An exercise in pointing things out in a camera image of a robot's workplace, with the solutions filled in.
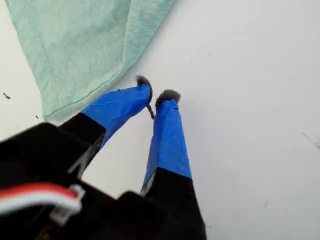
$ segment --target dark speck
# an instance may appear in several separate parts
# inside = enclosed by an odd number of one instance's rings
[[[264,208],[266,209],[267,207],[268,207],[268,205],[269,205],[269,201],[265,201],[265,203],[264,203]]]
[[[10,100],[11,97],[9,97],[5,92],[3,93],[3,95],[5,96],[6,99]]]

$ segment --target brown string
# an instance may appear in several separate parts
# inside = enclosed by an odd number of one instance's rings
[[[148,104],[148,105],[146,106],[146,108],[148,109],[148,111],[149,111],[149,113],[150,113],[150,115],[151,115],[151,118],[154,120],[154,119],[155,119],[155,114],[154,114],[154,112],[152,111],[152,108],[151,108],[150,104]]]

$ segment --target black plastic part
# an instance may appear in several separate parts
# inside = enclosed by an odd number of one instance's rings
[[[1,239],[23,240],[204,240],[192,180],[157,168],[145,197],[119,199],[78,179],[70,168],[85,165],[100,148],[106,129],[80,113],[60,127],[42,123],[0,143],[0,189],[50,182],[85,190],[82,210],[59,226],[53,206],[37,206],[0,217]]]
[[[158,167],[146,186],[145,198],[197,234],[206,239],[206,228],[193,185],[189,177]]]

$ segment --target wire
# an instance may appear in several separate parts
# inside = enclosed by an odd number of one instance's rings
[[[77,195],[52,183],[30,183],[0,190],[0,216],[35,205],[55,205],[74,213],[81,210]]]

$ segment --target debris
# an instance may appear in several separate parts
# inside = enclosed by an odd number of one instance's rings
[[[6,99],[11,99],[11,97],[9,97],[5,92],[3,93],[3,95],[5,96]]]

